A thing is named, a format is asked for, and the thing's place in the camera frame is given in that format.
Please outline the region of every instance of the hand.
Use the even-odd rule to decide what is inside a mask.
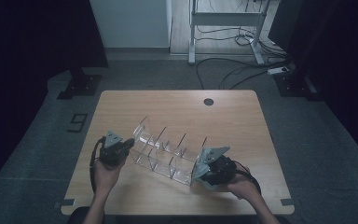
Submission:
[[[110,190],[115,186],[120,175],[121,168],[125,164],[123,160],[121,164],[111,167],[103,164],[99,160],[95,161],[95,188],[96,194],[108,195]]]
[[[250,174],[248,167],[242,167],[240,164],[236,163],[237,170],[244,171]],[[244,199],[248,202],[253,202],[254,200],[261,198],[260,193],[257,190],[257,187],[251,180],[243,175],[235,175],[234,178],[227,184],[227,189],[237,196],[238,199]]]

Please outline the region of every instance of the white wall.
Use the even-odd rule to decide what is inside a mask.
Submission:
[[[168,48],[171,0],[90,0],[105,48]]]

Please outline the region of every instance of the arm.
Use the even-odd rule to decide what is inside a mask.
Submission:
[[[237,164],[237,169],[249,172],[249,168],[241,167]],[[228,190],[238,197],[244,199],[254,208],[261,224],[279,224],[278,219],[272,214],[264,201],[263,197],[257,191],[255,185],[243,175],[235,175],[234,179],[227,184]]]
[[[83,224],[101,223],[103,220],[103,209],[109,193],[118,181],[120,170],[125,160],[117,167],[109,167],[101,163],[95,162],[95,194],[92,199],[91,207],[86,215]]]

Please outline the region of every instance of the gray carpet floor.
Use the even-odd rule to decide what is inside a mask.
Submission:
[[[223,61],[201,65],[205,89],[217,90],[223,76],[237,67]],[[200,89],[195,66],[186,60],[114,60],[108,69],[85,71],[103,75],[95,96],[57,100],[70,75],[58,74],[48,82],[45,102],[0,172],[0,223],[68,220],[60,206],[102,91]],[[229,78],[226,87],[257,71]],[[290,223],[358,223],[358,146],[328,106],[281,97],[268,75],[237,89],[258,95],[296,208],[284,217]],[[83,113],[88,116],[82,132],[68,133],[78,128],[70,123],[73,115]]]

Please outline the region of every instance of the table hole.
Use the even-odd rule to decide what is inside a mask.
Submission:
[[[213,99],[211,99],[211,98],[206,98],[206,99],[204,100],[204,103],[205,103],[206,105],[213,105]]]

